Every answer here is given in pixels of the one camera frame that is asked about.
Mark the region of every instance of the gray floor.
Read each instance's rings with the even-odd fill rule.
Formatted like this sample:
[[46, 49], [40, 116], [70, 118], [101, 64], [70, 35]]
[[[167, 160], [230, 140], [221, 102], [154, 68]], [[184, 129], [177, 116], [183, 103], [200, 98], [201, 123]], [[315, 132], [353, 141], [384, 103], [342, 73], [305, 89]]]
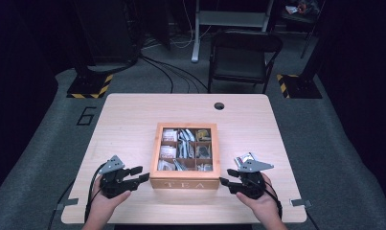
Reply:
[[[375, 177], [364, 167], [346, 137], [324, 87], [315, 77], [321, 100], [285, 99], [277, 74], [301, 74], [316, 38], [304, 59], [304, 35], [281, 34], [284, 49], [276, 60], [266, 95], [274, 109], [284, 145], [303, 199], [313, 203], [308, 211], [320, 229], [386, 229], [386, 200]], [[191, 63], [192, 44], [186, 48], [162, 46], [143, 50], [147, 57], [173, 64], [198, 77], [208, 75], [208, 39], [201, 45], [200, 61]], [[113, 66], [100, 66], [109, 69]], [[0, 188], [0, 229], [46, 229], [58, 198], [76, 177], [82, 157], [102, 110], [101, 99], [67, 99], [66, 91], [76, 73], [56, 76], [58, 92], [31, 143]], [[197, 93], [194, 85], [175, 75], [173, 93]], [[195, 82], [200, 93], [204, 87]], [[250, 84], [216, 82], [214, 93], [259, 93]], [[110, 93], [170, 93], [170, 81], [160, 71], [139, 60], [115, 74]], [[83, 109], [95, 114], [90, 126], [76, 126]], [[52, 229], [80, 229], [65, 225], [57, 210]], [[315, 229], [308, 219], [288, 224], [290, 229]], [[254, 229], [262, 229], [255, 224]]]

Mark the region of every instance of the table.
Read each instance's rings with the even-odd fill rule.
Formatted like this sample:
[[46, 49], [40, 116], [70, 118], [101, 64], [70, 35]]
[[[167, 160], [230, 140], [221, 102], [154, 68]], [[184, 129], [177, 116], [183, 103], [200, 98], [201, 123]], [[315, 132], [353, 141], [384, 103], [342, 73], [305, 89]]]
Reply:
[[[223, 103], [218, 110], [216, 103]], [[283, 205], [283, 222], [303, 222], [301, 198], [270, 101], [248, 94], [110, 94], [103, 106], [66, 206], [64, 223], [83, 223], [87, 194], [97, 167], [118, 155], [126, 168], [143, 166], [149, 172], [157, 123], [217, 123], [221, 176], [233, 182], [227, 169], [236, 169], [234, 157], [253, 152], [274, 165], [264, 171]], [[219, 185], [217, 190], [153, 190], [139, 186], [117, 207], [110, 223], [120, 224], [237, 224], [259, 223], [251, 210]]]
[[199, 0], [195, 2], [195, 39], [193, 45], [192, 62], [198, 62], [199, 57], [199, 26], [238, 26], [261, 28], [266, 31], [274, 0], [268, 0], [266, 12], [238, 12], [238, 11], [201, 11]]

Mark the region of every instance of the chair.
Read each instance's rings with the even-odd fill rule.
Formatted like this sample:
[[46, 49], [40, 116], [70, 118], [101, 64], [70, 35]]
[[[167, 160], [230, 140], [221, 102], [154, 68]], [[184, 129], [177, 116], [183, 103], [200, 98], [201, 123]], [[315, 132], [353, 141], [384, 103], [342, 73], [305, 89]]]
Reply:
[[262, 94], [273, 68], [274, 60], [283, 47], [275, 35], [250, 31], [223, 31], [211, 42], [208, 93], [213, 80], [263, 84]]
[[296, 26], [300, 26], [301, 28], [305, 29], [307, 31], [307, 36], [306, 36], [306, 46], [304, 47], [303, 52], [301, 53], [301, 58], [304, 57], [306, 54], [309, 42], [314, 35], [315, 28], [317, 27], [317, 24], [319, 22], [321, 12], [324, 8], [326, 0], [319, 0], [319, 11], [318, 13], [309, 13], [309, 14], [301, 14], [298, 12], [294, 12], [292, 14], [288, 13], [287, 10], [285, 9], [286, 5], [290, 5], [286, 1], [283, 1], [280, 3], [279, 8], [277, 9], [277, 18], [281, 19], [282, 21], [286, 23], [290, 23]]

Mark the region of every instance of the yellow and black striped tape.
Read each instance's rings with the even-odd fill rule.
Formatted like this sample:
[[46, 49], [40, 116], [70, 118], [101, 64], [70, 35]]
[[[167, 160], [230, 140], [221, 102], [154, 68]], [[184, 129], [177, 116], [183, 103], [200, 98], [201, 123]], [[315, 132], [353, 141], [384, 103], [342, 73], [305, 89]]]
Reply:
[[287, 87], [285, 86], [283, 77], [298, 78], [298, 75], [277, 75], [277, 81], [279, 81], [280, 89], [282, 90], [283, 96], [289, 99], [290, 95], [288, 94], [288, 90], [287, 90]]
[[106, 90], [108, 90], [109, 83], [111, 83], [113, 75], [106, 77], [105, 82], [99, 93], [96, 94], [67, 94], [67, 98], [77, 98], [77, 99], [89, 99], [89, 98], [102, 98], [105, 95]]

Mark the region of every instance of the human arm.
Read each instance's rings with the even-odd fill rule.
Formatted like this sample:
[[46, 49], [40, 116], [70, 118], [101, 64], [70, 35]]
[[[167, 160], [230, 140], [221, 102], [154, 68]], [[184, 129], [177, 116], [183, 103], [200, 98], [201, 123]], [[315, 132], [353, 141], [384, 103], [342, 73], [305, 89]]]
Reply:
[[[266, 190], [276, 195], [270, 187], [271, 181], [265, 174], [261, 174], [266, 182]], [[267, 230], [285, 230], [287, 229], [279, 217], [279, 210], [276, 201], [268, 194], [264, 193], [258, 199], [252, 199], [242, 193], [237, 193], [237, 198], [250, 209], [255, 217], [264, 225]]]
[[101, 176], [99, 176], [94, 183], [92, 190], [92, 197], [94, 199], [91, 203], [91, 211], [85, 222], [82, 230], [100, 230], [108, 223], [112, 217], [115, 208], [124, 202], [130, 196], [130, 191], [117, 195], [113, 198], [105, 197], [100, 191]]

